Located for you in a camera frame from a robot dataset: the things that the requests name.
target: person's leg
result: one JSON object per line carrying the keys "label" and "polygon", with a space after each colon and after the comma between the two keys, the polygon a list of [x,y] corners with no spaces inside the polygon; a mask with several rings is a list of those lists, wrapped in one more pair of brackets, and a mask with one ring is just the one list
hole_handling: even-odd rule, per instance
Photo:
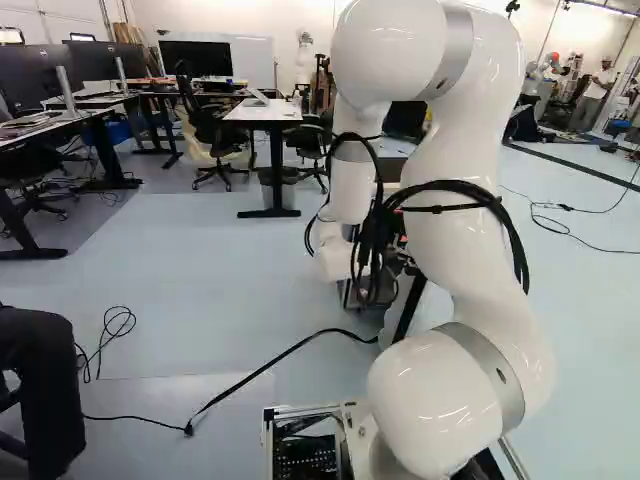
{"label": "person's leg", "polygon": [[579,131],[582,127],[582,120],[584,118],[584,114],[586,111],[587,98],[582,96],[578,99],[578,103],[576,104],[576,108],[573,110],[571,114],[571,119],[569,120],[569,130],[570,131]]}
{"label": "person's leg", "polygon": [[76,364],[72,327],[64,317],[0,307],[0,366],[20,377],[32,480],[64,474],[86,445]]}
{"label": "person's leg", "polygon": [[585,105],[585,114],[582,122],[582,131],[588,132],[593,127],[593,123],[600,107],[600,99],[588,98],[588,102]]}

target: ceiling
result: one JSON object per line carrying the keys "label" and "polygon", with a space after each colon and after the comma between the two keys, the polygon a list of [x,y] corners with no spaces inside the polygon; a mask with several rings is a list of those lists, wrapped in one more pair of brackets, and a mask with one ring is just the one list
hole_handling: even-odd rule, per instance
{"label": "ceiling", "polygon": [[589,3],[597,3],[629,13],[640,13],[640,0],[589,0]]}

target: black monitor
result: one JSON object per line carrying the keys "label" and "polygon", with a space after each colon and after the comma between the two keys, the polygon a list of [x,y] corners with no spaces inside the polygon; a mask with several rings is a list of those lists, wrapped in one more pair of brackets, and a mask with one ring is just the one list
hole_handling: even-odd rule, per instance
{"label": "black monitor", "polygon": [[117,44],[112,42],[82,42],[63,40],[69,47],[76,75],[84,82],[117,80]]}
{"label": "black monitor", "polygon": [[76,74],[85,82],[119,80],[116,57],[122,59],[126,78],[144,78],[147,66],[141,45],[63,40],[69,46]]}
{"label": "black monitor", "polygon": [[74,74],[69,47],[66,45],[0,46],[0,91],[15,116],[20,110],[41,108],[41,103],[62,95],[56,66],[67,70],[71,90],[84,85]]}
{"label": "black monitor", "polygon": [[116,44],[116,53],[122,59],[125,77],[146,78],[149,76],[142,45],[118,43]]}
{"label": "black monitor", "polygon": [[159,44],[162,63],[167,75],[175,75],[176,64],[182,60],[194,77],[233,76],[231,47],[228,43],[161,40]]}

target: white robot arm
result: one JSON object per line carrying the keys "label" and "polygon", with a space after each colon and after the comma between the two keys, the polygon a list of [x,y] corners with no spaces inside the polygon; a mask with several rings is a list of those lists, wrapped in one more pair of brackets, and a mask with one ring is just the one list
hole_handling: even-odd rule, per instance
{"label": "white robot arm", "polygon": [[[495,194],[497,151],[523,78],[522,46],[506,18],[438,0],[355,0],[340,17],[331,59],[335,134],[373,139],[391,101],[425,100],[434,124],[406,162],[402,186],[458,179]],[[327,280],[349,276],[353,245],[341,225],[365,219],[374,176],[361,143],[336,150],[330,202],[314,228],[314,259]],[[407,205],[468,202],[428,191]],[[382,441],[404,468],[440,480],[536,412],[555,365],[487,209],[405,212],[404,221],[411,255],[449,291],[454,315],[385,350],[368,396]]]}
{"label": "white robot arm", "polygon": [[522,84],[522,93],[525,95],[538,95],[538,87],[540,82],[544,80],[544,72],[551,67],[553,73],[560,74],[560,55],[558,52],[547,53],[542,62],[529,62],[525,68],[524,83]]}

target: power cable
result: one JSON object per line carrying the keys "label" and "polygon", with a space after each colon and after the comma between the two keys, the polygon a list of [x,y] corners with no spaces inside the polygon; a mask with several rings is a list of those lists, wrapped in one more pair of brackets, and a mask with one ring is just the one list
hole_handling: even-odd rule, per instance
{"label": "power cable", "polygon": [[[436,180],[424,184],[412,185],[395,192],[383,201],[384,185],[380,175],[378,155],[370,143],[378,137],[365,138],[355,132],[344,132],[334,139],[326,155],[328,169],[331,159],[338,147],[344,142],[360,142],[367,150],[376,171],[376,193],[371,203],[369,213],[364,219],[359,232],[353,241],[350,258],[350,276],[358,301],[363,306],[379,305],[378,297],[381,291],[382,272],[387,268],[386,249],[395,232],[392,225],[393,216],[398,210],[403,212],[423,212],[439,215],[448,211],[466,210],[471,208],[487,208],[505,227],[511,242],[513,252],[514,272],[525,292],[529,291],[529,266],[524,247],[513,225],[509,213],[501,204],[501,199],[479,185],[463,180]],[[446,191],[466,196],[473,203],[459,205],[431,205],[427,207],[403,207],[403,203],[410,197],[425,191]],[[310,242],[310,232],[319,217],[316,214],[307,224],[304,233],[305,248],[310,255],[314,254]],[[363,272],[369,265],[369,281],[366,288],[362,288]]]}
{"label": "power cable", "polygon": [[[121,319],[123,321],[122,321],[122,324],[114,331],[113,328],[111,328],[111,327],[112,327],[112,324],[116,321],[116,319]],[[100,374],[101,374],[101,370],[102,370],[102,355],[103,355],[104,349],[113,340],[115,340],[117,338],[122,338],[122,337],[128,335],[133,330],[133,328],[136,326],[136,323],[137,323],[137,317],[131,311],[130,308],[128,308],[128,307],[126,307],[124,305],[116,305],[114,307],[109,308],[104,313],[104,316],[103,316],[103,328],[102,328],[102,332],[100,334],[100,339],[98,341],[98,348],[91,356],[87,355],[87,352],[83,347],[81,347],[77,343],[75,344],[76,348],[80,351],[80,353],[78,354],[78,358],[79,359],[81,358],[84,361],[84,365],[82,367],[80,367],[80,369],[79,369],[79,370],[82,370],[82,376],[83,376],[84,383],[90,383],[92,381],[91,368],[90,368],[91,361],[93,361],[94,359],[97,359],[98,368],[97,368],[97,371],[96,371],[96,374],[95,374],[95,379],[98,380],[100,378]],[[83,416],[87,420],[94,420],[94,421],[137,420],[137,421],[144,422],[144,423],[150,423],[150,424],[153,424],[153,425],[158,425],[160,427],[164,427],[164,428],[167,428],[167,429],[170,429],[170,430],[178,430],[178,431],[183,432],[185,434],[185,436],[192,437],[194,435],[194,433],[195,433],[194,421],[198,418],[199,415],[201,415],[202,413],[204,413],[205,411],[207,411],[209,408],[213,407],[214,405],[217,405],[218,403],[222,402],[227,397],[233,395],[235,392],[240,390],[242,387],[244,387],[245,385],[250,383],[252,380],[257,378],[258,376],[262,375],[265,371],[267,371],[268,369],[270,369],[271,367],[276,365],[278,362],[282,361],[283,359],[285,359],[286,357],[288,357],[289,355],[291,355],[292,353],[294,353],[298,349],[300,349],[303,346],[305,346],[307,343],[315,340],[316,338],[318,338],[318,337],[320,337],[322,335],[326,335],[328,333],[338,333],[340,335],[344,335],[344,336],[350,338],[353,341],[356,341],[356,342],[359,342],[359,343],[363,343],[363,344],[366,344],[366,345],[371,345],[371,344],[374,344],[374,343],[376,343],[378,341],[378,337],[377,336],[375,336],[373,338],[370,338],[370,339],[363,339],[363,338],[359,337],[358,335],[356,335],[355,333],[349,332],[348,330],[343,330],[341,328],[327,328],[327,329],[324,329],[324,330],[320,330],[320,331],[318,331],[318,332],[316,332],[316,333],[314,333],[312,335],[309,335],[308,337],[300,340],[298,343],[296,343],[295,345],[289,347],[287,350],[285,350],[284,352],[282,352],[281,354],[279,354],[278,356],[276,356],[275,358],[271,359],[270,361],[265,363],[263,366],[261,366],[260,368],[255,370],[253,373],[247,375],[245,378],[243,378],[242,380],[240,380],[236,384],[234,384],[231,387],[227,388],[224,392],[216,395],[209,402],[207,402],[207,404],[205,404],[196,413],[194,413],[189,418],[187,424],[184,427],[180,427],[180,426],[177,426],[177,425],[171,425],[171,424],[159,421],[159,420],[155,420],[155,419],[152,419],[152,418],[146,418],[146,417],[140,417],[140,416],[137,416],[137,415],[116,415],[116,416],[110,416],[110,417],[97,417],[97,416],[94,416],[94,415],[87,415],[87,414],[83,413]]]}
{"label": "power cable", "polygon": [[633,181],[635,180],[638,171],[640,171],[640,163],[636,166],[636,169],[633,172],[633,175],[631,176],[631,178],[628,181],[628,185],[627,187],[624,189],[624,191],[622,192],[622,195],[620,195],[620,198],[618,198],[618,200],[616,200],[616,202],[611,205],[610,207],[604,209],[604,210],[588,210],[588,209],[582,209],[582,208],[576,208],[576,207],[572,207],[566,203],[556,203],[556,202],[538,202],[538,201],[534,201],[532,200],[528,195],[518,192],[516,190],[513,190],[509,187],[506,187],[504,185],[499,185],[500,188],[503,188],[504,190],[507,190],[508,192],[513,193],[514,195],[518,195],[522,198],[525,198],[528,202],[529,202],[529,215],[531,217],[531,221],[536,224],[538,227],[543,228],[545,230],[547,230],[548,232],[551,233],[555,233],[557,235],[564,235],[570,238],[573,238],[574,240],[576,240],[577,242],[583,244],[586,247],[589,247],[593,250],[596,250],[598,252],[603,252],[603,253],[620,253],[620,254],[627,254],[627,255],[640,255],[640,251],[634,251],[634,250],[618,250],[618,249],[608,249],[608,248],[602,248],[602,247],[598,247],[596,245],[593,245],[591,243],[589,243],[588,241],[578,237],[577,235],[574,235],[573,233],[571,233],[571,229],[565,225],[564,223],[560,222],[559,220],[556,220],[555,218],[550,218],[547,217],[546,215],[542,215],[540,213],[536,212],[536,208],[546,208],[546,209],[551,209],[551,210],[562,210],[564,212],[578,212],[578,213],[587,213],[587,214],[595,214],[595,215],[602,215],[602,214],[608,214],[611,213],[615,208],[618,207],[618,205],[620,205],[620,203],[622,203],[622,200],[625,198],[625,196],[627,195],[627,193],[630,190],[630,185],[633,184]]}
{"label": "power cable", "polygon": [[[111,327],[112,327],[112,324],[117,319],[121,319],[123,320],[123,322],[117,328],[117,330],[113,331]],[[98,368],[96,370],[95,379],[96,380],[100,379],[100,374],[102,372],[102,352],[107,347],[107,345],[109,345],[113,340],[117,338],[122,338],[128,335],[131,332],[131,330],[133,330],[133,328],[136,326],[137,321],[138,321],[137,317],[129,307],[126,307],[124,305],[113,306],[104,312],[103,328],[102,328],[102,332],[100,333],[100,339],[98,340],[98,348],[91,356],[88,356],[86,350],[82,348],[80,345],[78,345],[78,343],[75,343],[76,348],[80,350],[80,354],[78,354],[78,358],[82,358],[84,360],[84,365],[80,368],[80,370],[82,370],[82,379],[84,383],[88,384],[88,383],[91,383],[92,381],[91,361],[94,359],[97,359],[98,361]],[[154,420],[152,418],[139,417],[137,415],[118,415],[118,416],[112,416],[112,417],[97,417],[94,415],[87,415],[86,413],[83,413],[82,415],[87,420],[94,420],[94,421],[112,421],[112,420],[125,420],[125,419],[138,420],[141,422],[151,423],[161,427],[169,428],[171,430],[179,430],[181,432],[184,432],[185,435],[187,435],[187,432],[182,427],[179,427],[177,425],[170,425],[168,423],[164,423],[159,420]]]}

